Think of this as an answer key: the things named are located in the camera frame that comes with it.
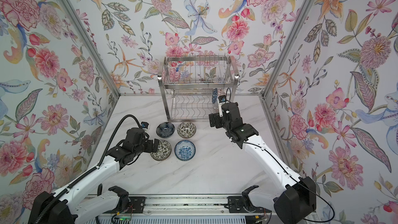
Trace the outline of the blue triangle pattern bowl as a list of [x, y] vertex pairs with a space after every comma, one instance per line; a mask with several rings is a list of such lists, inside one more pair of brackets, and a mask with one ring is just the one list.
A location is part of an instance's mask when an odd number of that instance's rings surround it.
[[212, 91], [212, 95], [211, 95], [212, 103], [216, 104], [217, 99], [218, 99], [218, 89], [214, 88], [213, 91]]

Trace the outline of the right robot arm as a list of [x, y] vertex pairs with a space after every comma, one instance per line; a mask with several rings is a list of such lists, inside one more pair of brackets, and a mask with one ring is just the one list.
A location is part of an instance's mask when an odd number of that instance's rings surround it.
[[211, 127], [224, 128], [226, 136], [240, 149], [250, 154], [271, 179], [274, 192], [253, 185], [241, 193], [243, 208], [254, 211], [263, 208], [277, 214], [284, 224], [297, 224], [316, 210], [316, 186], [287, 166], [263, 141], [258, 131], [244, 123], [237, 103], [223, 102], [219, 112], [209, 115]]

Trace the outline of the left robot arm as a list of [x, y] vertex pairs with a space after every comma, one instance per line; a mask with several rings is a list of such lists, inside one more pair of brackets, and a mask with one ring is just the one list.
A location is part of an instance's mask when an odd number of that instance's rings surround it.
[[112, 186], [92, 199], [86, 196], [105, 180], [132, 165], [142, 153], [158, 151], [159, 139], [151, 140], [142, 128], [131, 128], [126, 138], [105, 152], [97, 165], [53, 193], [43, 192], [34, 200], [30, 224], [84, 224], [115, 210], [124, 212], [131, 206], [129, 193]]

